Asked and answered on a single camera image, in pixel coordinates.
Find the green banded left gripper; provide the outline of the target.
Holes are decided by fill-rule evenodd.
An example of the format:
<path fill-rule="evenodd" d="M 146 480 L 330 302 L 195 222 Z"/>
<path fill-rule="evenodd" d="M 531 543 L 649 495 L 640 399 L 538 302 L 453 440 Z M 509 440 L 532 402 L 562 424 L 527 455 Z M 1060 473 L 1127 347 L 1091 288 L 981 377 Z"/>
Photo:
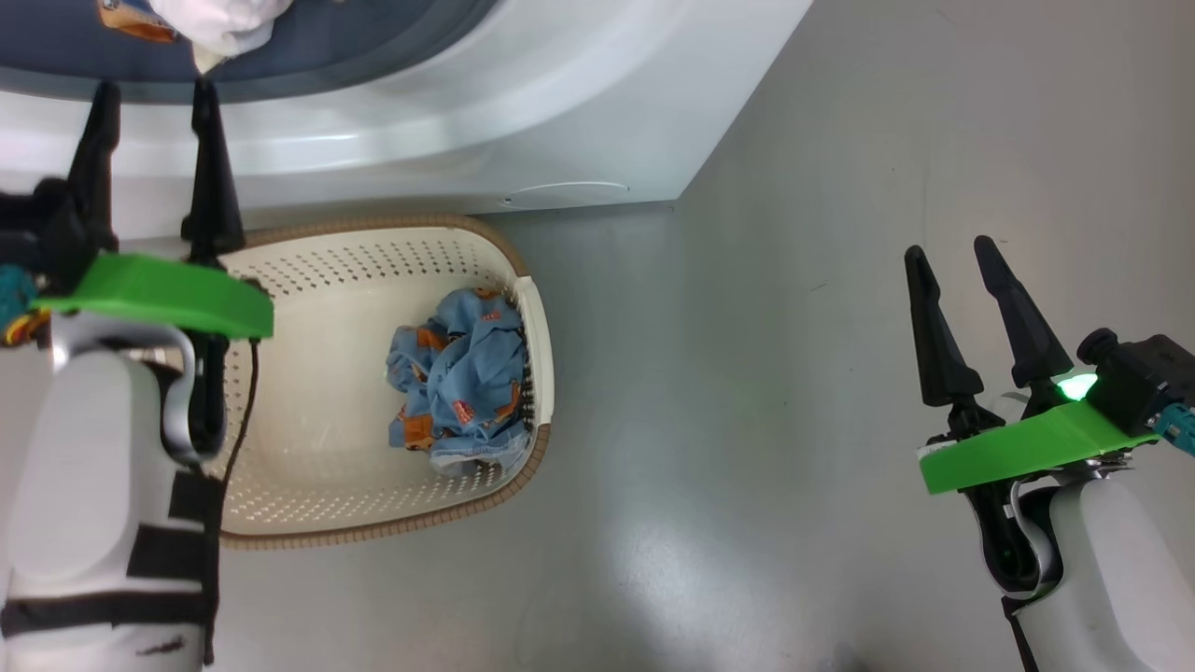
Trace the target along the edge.
<path fill-rule="evenodd" d="M 120 85 L 99 83 L 65 179 L 56 250 L 72 262 L 120 248 L 111 222 L 120 103 Z M 191 128 L 197 158 L 190 212 L 182 220 L 188 263 L 142 253 L 102 255 L 72 293 L 41 294 L 31 306 L 50 314 L 57 371 L 92 350 L 178 350 L 182 369 L 163 393 L 163 446 L 174 462 L 200 465 L 215 458 L 225 442 L 228 346 L 272 340 L 274 303 L 261 286 L 219 265 L 221 256 L 245 248 L 245 231 L 217 88 L 208 79 L 195 81 Z"/>

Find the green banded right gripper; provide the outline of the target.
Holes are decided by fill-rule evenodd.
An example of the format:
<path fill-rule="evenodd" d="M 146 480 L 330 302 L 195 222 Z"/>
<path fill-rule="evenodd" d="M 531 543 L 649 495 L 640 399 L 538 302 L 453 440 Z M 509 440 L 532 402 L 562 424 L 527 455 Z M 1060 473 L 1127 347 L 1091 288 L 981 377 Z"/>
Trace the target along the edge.
<path fill-rule="evenodd" d="M 1050 383 L 1073 369 L 1073 361 L 1050 330 L 1032 297 L 1011 271 L 989 236 L 974 242 L 983 286 L 997 301 L 1013 358 L 1016 387 Z M 940 408 L 983 392 L 978 371 L 962 358 L 940 307 L 942 289 L 923 248 L 903 255 L 923 404 Z M 933 436 L 918 450 L 923 485 L 932 495 L 957 491 L 967 497 L 980 531 L 986 569 L 1007 598 L 1040 598 L 1061 579 L 1062 560 L 1048 507 L 1061 485 L 1047 485 L 1021 501 L 1024 485 L 1042 478 L 1102 478 L 1124 469 L 1136 447 L 1160 441 L 1140 436 L 1101 416 L 1087 401 L 1062 405 L 1016 424 L 994 424 L 998 415 L 968 401 L 952 417 L 978 420 L 970 435 Z"/>

